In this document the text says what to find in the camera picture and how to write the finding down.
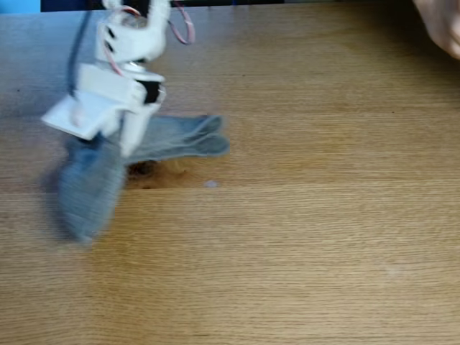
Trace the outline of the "person's hand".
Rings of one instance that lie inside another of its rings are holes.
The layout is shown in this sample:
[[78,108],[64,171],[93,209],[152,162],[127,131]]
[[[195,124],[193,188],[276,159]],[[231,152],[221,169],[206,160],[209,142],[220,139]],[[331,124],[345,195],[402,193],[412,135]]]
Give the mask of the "person's hand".
[[459,0],[413,0],[433,42],[459,59]]

